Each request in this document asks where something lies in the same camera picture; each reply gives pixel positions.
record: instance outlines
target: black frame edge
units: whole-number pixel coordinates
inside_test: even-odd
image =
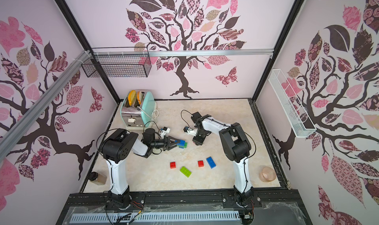
[[[259,80],[258,86],[254,92],[254,95],[252,97],[253,101],[256,101],[258,99],[258,96],[263,89],[263,86],[264,86],[264,84],[265,84],[265,82],[266,82],[266,80],[270,74],[270,71],[271,71],[271,69],[275,63],[275,60],[278,57],[279,52],[281,51],[281,49],[283,47],[283,44],[287,38],[287,35],[290,32],[292,24],[295,21],[297,14],[299,13],[303,3],[304,3],[304,0],[295,0],[295,2],[293,3],[291,11],[288,14],[287,20],[285,21],[283,29],[279,35],[278,41],[275,44],[274,53],[272,55],[272,58],[268,61],[266,68],[262,74],[262,77]]]

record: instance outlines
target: white cable tray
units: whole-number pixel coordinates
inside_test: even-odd
[[[315,132],[316,128],[315,128],[314,123],[309,118],[309,115],[306,109],[302,105],[301,99],[297,96],[297,94],[295,94],[295,91],[293,90],[291,84],[287,81],[287,78],[283,74],[282,70],[281,69],[272,70],[268,81],[270,82],[272,88],[274,89],[274,92],[283,107],[283,110],[288,118],[288,121],[291,124],[291,127],[296,137],[305,138],[305,137],[308,137],[313,132]],[[285,84],[285,89],[282,87],[282,83],[288,83],[287,86]],[[293,95],[294,97],[297,98],[296,104],[299,105],[298,109],[295,109],[286,91],[287,93],[290,93],[290,95]],[[300,118],[300,116],[302,116],[303,119],[306,119],[308,128],[304,126],[304,123],[302,119]]]

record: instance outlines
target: pink wall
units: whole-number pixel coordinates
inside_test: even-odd
[[[313,224],[377,224],[378,2],[307,0],[273,67],[293,84],[315,134],[294,136],[268,82],[258,98]]]
[[[0,0],[0,135],[83,52],[54,0]],[[3,224],[54,224],[79,191],[116,104],[79,71],[0,162]]]

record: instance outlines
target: wire basket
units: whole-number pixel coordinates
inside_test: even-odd
[[[108,77],[147,77],[151,69],[149,52],[143,54],[94,53]],[[83,62],[82,68],[87,77],[100,77],[90,58]]]

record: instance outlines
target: patterned leaf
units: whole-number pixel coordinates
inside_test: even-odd
[[[324,59],[322,57],[321,57],[321,59],[323,61],[323,64],[321,65],[321,67],[323,68],[323,71],[325,71],[325,72],[332,71],[332,69],[333,69],[332,64],[327,59]]]
[[[203,20],[204,20],[204,11],[203,9],[199,9],[197,11],[197,14],[195,16],[195,20],[194,20],[194,24],[195,24],[195,29],[197,29],[198,27],[201,26],[201,24],[203,23]]]
[[[38,137],[38,142],[39,142],[43,147],[51,148],[51,147],[50,147],[50,140],[49,140],[48,137],[45,137],[45,136]]]
[[[363,204],[362,185],[358,175],[349,163],[342,158],[333,155],[330,167],[339,184]]]
[[[372,63],[360,71],[354,76],[354,79],[360,81],[366,81],[373,79],[379,73],[379,62]]]
[[[31,47],[30,47],[31,54],[37,59],[42,60],[41,58],[41,52],[39,51],[37,45],[32,41]]]
[[[375,150],[366,150],[358,154],[357,157],[365,162],[373,162],[379,159],[379,152]]]
[[[335,120],[337,120],[337,118],[340,117],[340,115],[341,114],[332,114],[332,113],[330,113],[329,115],[326,116],[325,123],[326,124],[333,123]]]
[[[215,65],[215,66],[224,64],[227,61],[230,61],[230,60],[226,56],[210,56],[210,57],[208,57],[209,64]]]
[[[328,171],[329,159],[328,159],[328,156],[326,154],[321,158],[321,165],[323,166],[323,169],[325,172]]]
[[[159,43],[162,43],[162,44],[166,44],[166,40],[164,39],[163,35],[160,34],[158,31],[152,29],[149,27],[149,30],[150,30],[150,33],[151,33],[151,36]]]
[[[317,60],[317,62],[315,63],[315,65],[310,71],[309,82],[310,82],[311,90],[315,90],[319,80],[320,80],[320,70],[318,67],[318,60]]]
[[[32,179],[34,181],[33,168],[31,168],[30,166],[20,164],[19,165],[19,172],[24,177],[30,178],[30,179]]]
[[[365,174],[367,176],[379,177],[379,172],[373,166],[368,165],[366,163],[353,163],[353,167],[360,173]]]
[[[346,28],[340,25],[326,27],[330,31],[330,44],[339,51],[347,52],[350,48],[350,35]]]
[[[139,7],[141,7],[141,9],[147,12],[154,12],[162,9],[162,6],[160,6],[158,2],[156,2],[155,0],[132,0],[130,2],[130,5],[131,4],[136,4]]]
[[[28,48],[21,49],[17,52],[16,55],[17,62],[20,66],[27,66],[30,63],[30,54]]]
[[[339,58],[339,57],[338,57],[338,69],[341,72],[350,72],[353,70],[353,68],[351,67],[350,63],[347,60],[343,58]]]
[[[20,87],[22,87],[23,84],[23,74],[21,73],[21,70],[17,67],[16,64],[10,62],[8,59],[5,59],[2,56],[2,66],[5,69],[5,72],[9,78],[16,84],[18,84]]]
[[[379,94],[374,94],[371,98],[364,101],[359,107],[369,111],[379,111]]]
[[[220,10],[216,10],[216,9],[211,10],[211,11],[209,11],[208,14],[206,14],[205,18],[209,21],[212,21],[217,17],[218,13],[220,13]]]

